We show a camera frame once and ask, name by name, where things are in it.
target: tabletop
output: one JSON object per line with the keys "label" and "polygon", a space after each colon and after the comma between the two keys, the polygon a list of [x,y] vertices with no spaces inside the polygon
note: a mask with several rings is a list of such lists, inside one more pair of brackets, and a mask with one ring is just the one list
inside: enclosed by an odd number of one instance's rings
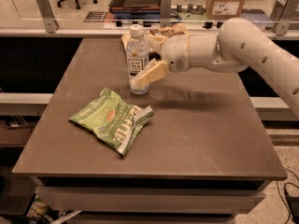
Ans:
{"label": "tabletop", "polygon": [[[69,118],[108,87],[150,118],[125,157]],[[119,38],[85,38],[13,173],[36,176],[284,179],[286,173],[238,74],[170,73],[130,93]]]}

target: bottle label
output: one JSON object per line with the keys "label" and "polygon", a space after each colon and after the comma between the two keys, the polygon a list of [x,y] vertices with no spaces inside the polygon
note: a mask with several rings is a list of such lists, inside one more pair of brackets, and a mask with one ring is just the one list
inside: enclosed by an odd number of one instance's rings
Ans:
{"label": "bottle label", "polygon": [[143,59],[128,59],[130,73],[138,73],[143,70]]}

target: cable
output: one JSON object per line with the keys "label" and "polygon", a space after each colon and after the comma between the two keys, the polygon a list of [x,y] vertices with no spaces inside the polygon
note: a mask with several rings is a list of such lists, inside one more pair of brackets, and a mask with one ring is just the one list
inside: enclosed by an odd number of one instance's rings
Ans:
{"label": "cable", "polygon": [[278,194],[279,194],[279,197],[280,197],[281,201],[284,203],[285,207],[286,207],[287,210],[288,210],[288,219],[287,219],[287,221],[284,223],[284,224],[287,224],[287,223],[289,222],[290,218],[291,218],[291,211],[290,211],[290,209],[289,209],[288,204],[284,201],[284,199],[283,199],[283,197],[282,197],[282,195],[281,195],[281,193],[280,193],[279,186],[278,186],[278,181],[277,181],[277,187],[278,187]]}
{"label": "cable", "polygon": [[292,173],[292,174],[298,179],[298,181],[299,181],[299,176],[298,176],[295,172],[293,172],[292,170],[290,170],[290,169],[288,169],[288,168],[286,168],[285,170],[287,170],[287,171],[289,171],[290,173]]}
{"label": "cable", "polygon": [[295,184],[293,184],[293,183],[291,183],[291,182],[287,182],[287,183],[285,183],[284,184],[284,194],[285,194],[285,196],[286,196],[286,200],[287,200],[287,203],[288,203],[288,206],[289,206],[289,209],[290,209],[290,211],[292,212],[292,214],[293,214],[293,221],[295,222],[295,223],[299,223],[299,221],[298,221],[298,217],[295,215],[295,213],[293,212],[293,207],[292,207],[292,196],[289,194],[289,192],[287,191],[287,186],[288,185],[292,185],[292,186],[294,186],[294,187],[296,187],[297,189],[299,189],[299,186],[297,186],[297,185],[295,185]]}
{"label": "cable", "polygon": [[170,15],[173,15],[176,20],[182,21],[182,18],[179,16],[179,14],[177,12],[171,11]]}
{"label": "cable", "polygon": [[185,21],[191,16],[191,14],[188,14],[186,17],[185,17]]}
{"label": "cable", "polygon": [[[292,171],[292,170],[290,170],[290,169],[288,169],[288,168],[285,168],[285,170],[288,171],[288,172],[290,172],[291,174],[293,174],[293,175],[298,179],[298,181],[299,181],[299,176],[298,176],[294,171]],[[285,183],[285,184],[283,185],[285,198],[287,198],[287,197],[290,196],[290,195],[289,195],[289,192],[287,191],[287,186],[288,186],[288,185],[295,186],[295,187],[297,187],[297,188],[299,189],[299,186],[297,186],[297,185],[295,185],[295,184],[293,184],[293,183],[291,183],[291,182],[287,182],[287,183]],[[287,219],[286,222],[284,223],[284,224],[287,224],[287,223],[289,222],[289,220],[291,219],[291,215],[292,215],[292,213],[291,213],[290,207],[288,206],[288,203],[283,199],[283,197],[282,197],[282,195],[281,195],[281,193],[280,193],[280,189],[279,189],[279,186],[278,186],[278,181],[277,181],[277,188],[278,188],[278,194],[279,194],[279,197],[280,197],[281,201],[284,203],[285,207],[286,207],[287,210],[288,210],[288,219]]]}

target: cardboard box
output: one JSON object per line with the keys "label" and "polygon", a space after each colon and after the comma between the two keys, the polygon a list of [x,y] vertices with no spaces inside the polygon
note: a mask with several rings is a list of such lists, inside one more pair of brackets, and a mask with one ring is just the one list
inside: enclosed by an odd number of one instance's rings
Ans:
{"label": "cardboard box", "polygon": [[206,0],[209,19],[227,20],[240,16],[245,0]]}

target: table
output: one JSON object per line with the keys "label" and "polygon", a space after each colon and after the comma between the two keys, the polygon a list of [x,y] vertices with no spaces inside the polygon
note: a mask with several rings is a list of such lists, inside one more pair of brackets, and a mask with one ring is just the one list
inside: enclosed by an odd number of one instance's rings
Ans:
{"label": "table", "polygon": [[[155,112],[124,158],[68,121],[104,87]],[[237,74],[171,73],[135,96],[119,38],[83,39],[13,174],[31,176],[54,209],[215,223],[287,176]]]}

